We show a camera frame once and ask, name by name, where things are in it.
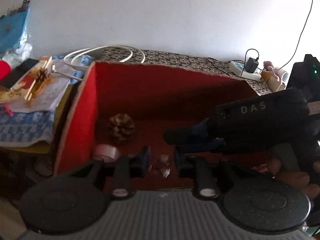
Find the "red box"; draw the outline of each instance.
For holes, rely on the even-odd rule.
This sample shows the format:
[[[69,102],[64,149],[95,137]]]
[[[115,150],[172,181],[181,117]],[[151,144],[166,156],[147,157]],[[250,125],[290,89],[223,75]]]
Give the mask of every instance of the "red box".
[[[114,145],[124,154],[137,154],[151,147],[151,160],[173,154],[173,146],[163,141],[168,128],[190,126],[210,116],[216,105],[256,96],[245,80],[185,68],[162,65],[96,62],[87,71],[68,114],[55,163],[55,174],[91,159],[96,144],[109,141],[106,121],[119,113],[129,114],[136,131],[132,141]],[[222,154],[203,153],[209,161]],[[265,163],[263,153],[226,155],[252,167]],[[134,179],[136,188],[183,187],[191,180],[179,179],[173,163],[167,179],[148,174]]]

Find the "patterned tablecloth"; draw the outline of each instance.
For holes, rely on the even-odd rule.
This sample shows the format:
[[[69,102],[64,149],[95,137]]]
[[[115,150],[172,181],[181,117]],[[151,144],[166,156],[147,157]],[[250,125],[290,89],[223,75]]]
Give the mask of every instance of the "patterned tablecloth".
[[[142,60],[142,55],[137,50],[132,50],[133,56],[127,61],[131,63],[139,63]],[[215,59],[209,59],[204,57],[193,57],[182,54],[175,54],[170,52],[144,50],[146,55],[146,64],[158,64],[178,66],[192,69],[199,69],[202,71],[215,72],[221,75],[228,75],[237,79],[244,79],[248,84],[257,92],[258,95],[266,95],[271,93],[267,84],[261,81],[254,81],[246,78],[240,78],[229,70],[229,63],[220,62]],[[119,61],[128,56],[128,52],[122,49],[108,48],[105,49],[100,58],[101,61]]]

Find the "coiled white cable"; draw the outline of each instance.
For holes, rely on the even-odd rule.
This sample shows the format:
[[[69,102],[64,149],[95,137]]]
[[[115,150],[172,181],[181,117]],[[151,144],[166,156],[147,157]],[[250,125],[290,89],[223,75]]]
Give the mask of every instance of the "coiled white cable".
[[[80,49],[80,50],[77,50],[77,51],[74,51],[74,52],[71,52],[69,53],[68,55],[66,55],[64,58],[63,58],[63,62],[72,67],[73,69],[75,70],[82,70],[82,71],[86,71],[89,67],[88,66],[78,66],[78,65],[73,65],[74,63],[74,60],[78,57],[81,57],[82,55],[84,54],[87,54],[89,52],[92,52],[92,51],[95,51],[95,50],[98,50],[98,49],[104,49],[104,48],[119,48],[119,49],[125,49],[127,50],[128,52],[130,52],[130,55],[122,60],[120,60],[119,62],[126,62],[128,61],[132,55],[133,55],[133,52],[131,49],[136,49],[138,50],[141,54],[142,54],[142,60],[140,63],[144,63],[144,61],[146,60],[146,56],[145,54],[143,53],[143,51],[141,49],[138,49],[138,48],[135,48],[135,47],[132,47],[132,46],[127,46],[127,45],[106,45],[106,46],[101,46],[101,47],[96,47],[96,48],[86,48],[86,49]],[[75,55],[77,54],[75,57],[73,57],[73,59],[71,60],[70,63],[66,62],[66,59],[69,58],[70,56],[72,55]]]

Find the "power strip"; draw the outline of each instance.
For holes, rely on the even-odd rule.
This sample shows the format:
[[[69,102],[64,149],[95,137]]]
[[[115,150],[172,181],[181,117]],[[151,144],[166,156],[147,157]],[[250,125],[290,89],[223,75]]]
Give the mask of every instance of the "power strip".
[[[259,81],[261,79],[261,75],[258,69],[256,69],[254,73],[248,73],[247,71],[243,70],[243,68],[244,68],[244,64],[242,63],[239,63],[236,61],[231,61],[229,63],[229,69],[238,77],[248,78],[256,81]]]

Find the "finger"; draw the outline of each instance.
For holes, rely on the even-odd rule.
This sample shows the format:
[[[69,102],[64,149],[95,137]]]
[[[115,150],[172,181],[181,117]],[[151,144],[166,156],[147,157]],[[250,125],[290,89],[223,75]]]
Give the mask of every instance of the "finger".
[[[310,200],[313,200],[320,194],[320,186],[317,184],[309,184],[301,191],[306,194]]]
[[[310,176],[306,172],[281,171],[276,177],[277,180],[302,189],[309,184]]]
[[[273,67],[273,63],[271,61],[264,61],[263,62],[263,66],[265,66],[265,67],[268,67],[268,66]]]
[[[276,175],[281,170],[281,161],[277,157],[273,156],[267,161],[267,167],[269,172]]]
[[[313,163],[313,170],[314,170],[315,172],[320,172],[320,161],[315,161],[315,162]]]

